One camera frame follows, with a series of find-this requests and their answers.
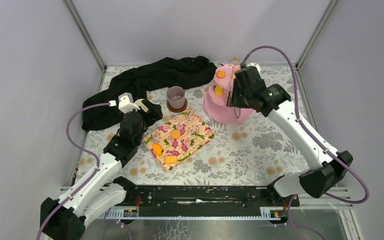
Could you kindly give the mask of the white paper cup black base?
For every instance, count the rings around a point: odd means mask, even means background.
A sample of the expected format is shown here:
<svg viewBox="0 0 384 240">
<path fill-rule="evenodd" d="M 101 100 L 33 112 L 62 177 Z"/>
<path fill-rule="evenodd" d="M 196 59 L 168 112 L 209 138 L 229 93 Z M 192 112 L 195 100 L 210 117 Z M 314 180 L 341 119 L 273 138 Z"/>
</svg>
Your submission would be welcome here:
<svg viewBox="0 0 384 240">
<path fill-rule="evenodd" d="M 138 99 L 134 102 L 134 104 L 140 108 L 141 110 L 143 110 L 144 112 L 146 112 L 148 110 L 148 108 L 146 107 L 146 105 L 143 103 L 143 98 L 141 99 Z"/>
</svg>

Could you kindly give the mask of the chocolate wafer biscuit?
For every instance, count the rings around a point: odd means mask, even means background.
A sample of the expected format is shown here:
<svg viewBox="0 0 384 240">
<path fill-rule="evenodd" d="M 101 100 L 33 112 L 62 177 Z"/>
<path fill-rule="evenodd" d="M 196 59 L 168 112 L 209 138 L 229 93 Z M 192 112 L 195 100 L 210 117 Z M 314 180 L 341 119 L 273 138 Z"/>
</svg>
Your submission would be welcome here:
<svg viewBox="0 0 384 240">
<path fill-rule="evenodd" d="M 231 107 L 232 104 L 232 92 L 229 91 L 226 98 L 226 106 Z"/>
</svg>

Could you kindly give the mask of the yellow wafer biscuit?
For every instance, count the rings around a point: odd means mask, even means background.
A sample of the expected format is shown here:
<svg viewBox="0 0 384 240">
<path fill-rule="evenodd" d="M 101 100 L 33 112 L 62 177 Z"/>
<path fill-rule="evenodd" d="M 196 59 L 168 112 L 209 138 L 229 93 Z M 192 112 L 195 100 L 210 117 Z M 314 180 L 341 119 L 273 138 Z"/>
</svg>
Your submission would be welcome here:
<svg viewBox="0 0 384 240">
<path fill-rule="evenodd" d="M 219 84 L 216 84 L 214 86 L 214 94 L 216 96 L 222 96 L 224 94 L 224 88 L 221 87 Z"/>
</svg>

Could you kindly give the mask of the small orange cookie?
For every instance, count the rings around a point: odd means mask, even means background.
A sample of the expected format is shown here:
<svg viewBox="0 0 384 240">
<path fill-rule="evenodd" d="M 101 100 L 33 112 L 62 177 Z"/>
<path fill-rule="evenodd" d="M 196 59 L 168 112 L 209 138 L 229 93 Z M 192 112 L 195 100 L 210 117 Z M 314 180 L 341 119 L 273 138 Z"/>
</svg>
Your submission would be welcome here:
<svg viewBox="0 0 384 240">
<path fill-rule="evenodd" d="M 216 73 L 215 73 L 215 77 L 218 78 L 218 79 L 223 79 L 226 77 L 226 72 L 224 70 L 218 70 Z"/>
</svg>

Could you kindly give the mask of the orange fish-shaped cookie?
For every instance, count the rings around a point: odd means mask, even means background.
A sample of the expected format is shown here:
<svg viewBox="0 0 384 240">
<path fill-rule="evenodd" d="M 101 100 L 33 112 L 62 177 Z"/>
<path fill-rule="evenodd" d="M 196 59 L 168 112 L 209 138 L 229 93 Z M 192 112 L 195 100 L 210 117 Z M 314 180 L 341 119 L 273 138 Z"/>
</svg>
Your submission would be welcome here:
<svg viewBox="0 0 384 240">
<path fill-rule="evenodd" d="M 156 156 L 161 156 L 163 154 L 163 148 L 158 143 L 153 144 L 152 149 Z"/>
</svg>

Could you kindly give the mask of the pink three-tier cake stand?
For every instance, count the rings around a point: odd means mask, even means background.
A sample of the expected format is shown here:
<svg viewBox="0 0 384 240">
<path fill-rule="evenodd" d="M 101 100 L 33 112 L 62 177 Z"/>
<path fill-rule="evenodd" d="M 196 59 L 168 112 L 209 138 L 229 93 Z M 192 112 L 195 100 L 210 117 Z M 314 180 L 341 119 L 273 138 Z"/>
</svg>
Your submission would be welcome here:
<svg viewBox="0 0 384 240">
<path fill-rule="evenodd" d="M 204 95 L 204 110 L 210 117 L 212 117 L 218 123 L 229 125 L 240 124 L 244 122 L 247 118 L 249 118 L 254 112 L 254 110 L 251 108 L 241 108 L 241 116 L 239 119 L 236 119 L 233 107 L 226 106 L 228 93 L 231 92 L 231 96 L 233 93 L 235 72 L 240 69 L 240 61 L 235 57 L 227 64 L 218 66 L 215 70 L 211 85 Z M 225 71 L 226 77 L 217 78 L 217 71 Z M 216 84 L 224 88 L 222 96 L 215 95 L 214 87 Z"/>
</svg>

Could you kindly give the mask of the round orange cookie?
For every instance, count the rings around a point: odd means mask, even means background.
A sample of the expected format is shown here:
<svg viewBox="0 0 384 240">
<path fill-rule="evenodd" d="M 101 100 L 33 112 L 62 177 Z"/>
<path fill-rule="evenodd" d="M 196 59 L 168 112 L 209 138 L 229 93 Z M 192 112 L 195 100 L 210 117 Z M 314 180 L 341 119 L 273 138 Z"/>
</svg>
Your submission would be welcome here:
<svg viewBox="0 0 384 240">
<path fill-rule="evenodd" d="M 171 131 L 170 136 L 173 139 L 179 139 L 181 137 L 182 133 L 178 129 L 174 129 Z"/>
</svg>

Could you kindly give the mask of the orange square cracker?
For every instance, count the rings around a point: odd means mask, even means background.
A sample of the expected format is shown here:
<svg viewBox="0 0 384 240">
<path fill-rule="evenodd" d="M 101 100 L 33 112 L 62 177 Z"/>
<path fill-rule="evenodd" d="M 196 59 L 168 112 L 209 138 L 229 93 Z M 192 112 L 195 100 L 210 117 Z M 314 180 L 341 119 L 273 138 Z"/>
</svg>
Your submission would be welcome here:
<svg viewBox="0 0 384 240">
<path fill-rule="evenodd" d="M 177 162 L 178 162 L 178 159 L 176 155 L 169 155 L 164 157 L 165 165 L 176 164 Z"/>
</svg>

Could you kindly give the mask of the purple mug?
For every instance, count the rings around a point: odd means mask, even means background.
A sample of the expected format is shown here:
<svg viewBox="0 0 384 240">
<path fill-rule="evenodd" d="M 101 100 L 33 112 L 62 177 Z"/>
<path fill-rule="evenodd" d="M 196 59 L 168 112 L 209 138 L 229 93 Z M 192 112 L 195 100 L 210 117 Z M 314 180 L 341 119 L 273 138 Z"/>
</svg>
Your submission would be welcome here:
<svg viewBox="0 0 384 240">
<path fill-rule="evenodd" d="M 186 103 L 185 90 L 180 86 L 172 86 L 166 92 L 169 106 L 175 110 L 181 109 Z"/>
</svg>

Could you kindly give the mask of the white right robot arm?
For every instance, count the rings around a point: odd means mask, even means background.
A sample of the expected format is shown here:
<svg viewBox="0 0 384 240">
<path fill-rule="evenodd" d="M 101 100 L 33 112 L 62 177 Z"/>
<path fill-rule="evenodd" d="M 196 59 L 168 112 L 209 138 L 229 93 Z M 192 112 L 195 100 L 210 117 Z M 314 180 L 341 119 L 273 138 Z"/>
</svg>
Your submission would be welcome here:
<svg viewBox="0 0 384 240">
<path fill-rule="evenodd" d="M 307 162 L 309 169 L 302 173 L 282 176 L 268 185 L 267 201 L 273 206 L 281 205 L 289 196 L 307 193 L 319 198 L 339 182 L 347 172 L 342 163 L 350 166 L 353 161 L 348 151 L 338 152 L 333 146 L 322 149 L 311 135 L 318 136 L 314 129 L 309 132 L 300 125 L 291 96 L 279 84 L 266 86 L 254 66 L 241 68 L 234 73 L 231 103 L 234 107 L 251 108 L 276 124 L 295 144 Z"/>
</svg>

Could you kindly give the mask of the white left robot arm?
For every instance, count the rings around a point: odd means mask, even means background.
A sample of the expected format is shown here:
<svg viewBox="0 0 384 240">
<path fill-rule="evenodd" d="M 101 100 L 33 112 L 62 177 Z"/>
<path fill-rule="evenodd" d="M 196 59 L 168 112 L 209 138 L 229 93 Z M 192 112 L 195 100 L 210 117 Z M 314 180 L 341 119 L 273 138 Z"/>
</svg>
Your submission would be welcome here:
<svg viewBox="0 0 384 240">
<path fill-rule="evenodd" d="M 111 183 L 103 192 L 100 189 L 135 156 L 148 127 L 162 119 L 162 107 L 148 99 L 133 101 L 126 93 L 117 100 L 84 107 L 76 114 L 97 107 L 116 108 L 121 112 L 119 128 L 103 153 L 96 155 L 71 139 L 70 123 L 67 123 L 65 131 L 70 143 L 95 157 L 96 166 L 59 197 L 48 197 L 42 202 L 38 240 L 42 234 L 53 240 L 79 240 L 89 223 L 107 209 L 118 203 L 128 206 L 135 200 L 134 190 L 118 183 Z"/>
</svg>

